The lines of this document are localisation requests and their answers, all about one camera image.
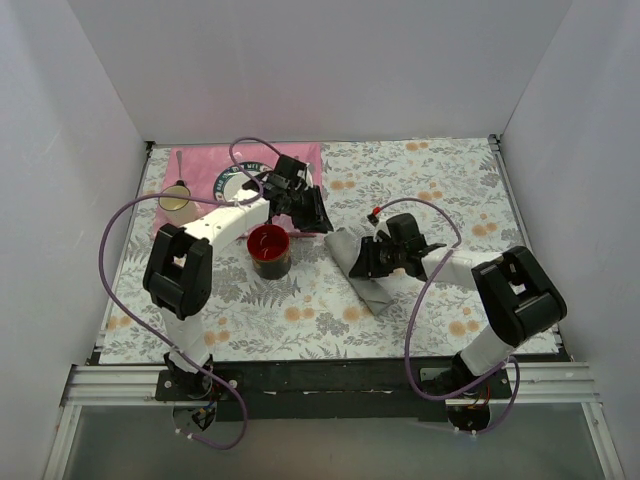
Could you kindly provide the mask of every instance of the spoon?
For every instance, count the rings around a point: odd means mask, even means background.
[[[176,158],[178,159],[178,181],[177,185],[187,186],[187,183],[182,179],[182,150],[176,152]]]

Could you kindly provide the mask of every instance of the red cup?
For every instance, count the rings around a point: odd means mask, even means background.
[[[247,239],[253,268],[266,280],[284,277],[291,269],[289,234],[278,225],[261,225]]]

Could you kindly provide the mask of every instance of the metal frame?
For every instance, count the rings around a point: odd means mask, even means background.
[[[155,399],[158,366],[74,367],[69,376],[62,404],[68,406],[189,406],[194,402],[159,402]],[[518,404],[593,403],[599,401],[589,365],[579,362],[521,363]],[[510,383],[515,370],[506,369]],[[492,399],[491,403],[506,403]],[[464,405],[466,400],[447,400],[447,405]]]
[[[507,176],[504,159],[500,152],[498,137],[489,137],[492,153],[511,202],[516,220],[524,237],[525,245],[531,248],[526,227],[518,205],[514,199],[511,183]],[[143,170],[143,177],[148,161]],[[129,223],[127,238],[133,222]],[[124,259],[121,257],[118,272]],[[111,302],[105,313],[103,324],[108,321]],[[558,404],[580,403],[583,407],[591,437],[602,465],[605,478],[621,479],[624,473],[617,457],[613,441],[602,413],[602,404],[596,385],[590,375],[587,363],[579,362],[522,362],[522,381],[516,398],[518,404]],[[158,376],[165,370],[162,365],[154,366],[80,366],[71,371],[67,388],[62,399],[62,415],[53,448],[45,470],[45,479],[59,479],[64,475],[73,439],[83,406],[190,406],[192,402],[159,402],[155,399]],[[513,386],[515,371],[506,368]],[[507,400],[492,399],[491,403],[504,404]],[[467,404],[466,400],[449,400],[448,406]]]
[[[64,476],[81,413],[80,405],[69,405],[62,409],[49,462],[42,476],[44,480],[58,480]]]

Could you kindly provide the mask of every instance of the pink cloth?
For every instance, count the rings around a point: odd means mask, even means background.
[[[309,163],[314,185],[322,186],[322,156],[319,143],[276,143],[275,147],[285,155]],[[161,190],[175,185],[178,181],[178,159],[176,157],[178,150],[182,151],[182,179],[191,194],[194,197],[214,198],[213,187],[216,180],[225,169],[233,166],[229,158],[229,147],[218,145],[215,147],[172,148]],[[239,144],[235,148],[235,154],[239,162],[260,162],[271,168],[278,160],[278,156],[273,151],[260,144]],[[196,206],[200,212],[199,216],[206,215],[217,208],[214,205],[200,203]],[[168,222],[164,212],[158,207],[153,221],[153,236],[155,237],[158,229]],[[280,225],[288,232],[297,231],[289,217],[276,217],[273,219],[273,223]]]

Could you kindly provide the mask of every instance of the orange flower pattern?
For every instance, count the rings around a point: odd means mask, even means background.
[[[365,219],[372,207],[401,196],[418,196],[453,216],[462,227],[465,248],[504,251],[522,241],[486,140],[345,142],[321,148],[322,194],[336,229],[346,227],[354,235],[365,235],[372,231]],[[282,149],[287,153],[286,145]],[[169,152],[152,150],[142,192],[162,188]],[[143,319],[162,328],[159,310],[140,287],[152,246],[152,204],[137,211],[116,293]],[[451,243],[449,226],[437,212],[406,203],[383,215],[400,212],[413,214],[431,241]],[[216,361],[397,355],[422,282],[400,272],[383,279],[394,304],[374,317],[327,253],[322,236],[292,238],[291,270],[275,281],[263,281],[255,274],[245,243],[232,242],[214,261],[213,292],[203,310],[203,339]],[[483,311],[477,295],[434,284],[418,315],[412,352],[455,354],[487,325]],[[109,312],[101,362],[162,362],[166,347],[125,317],[117,307]],[[553,352],[553,335],[536,336],[521,351]]]

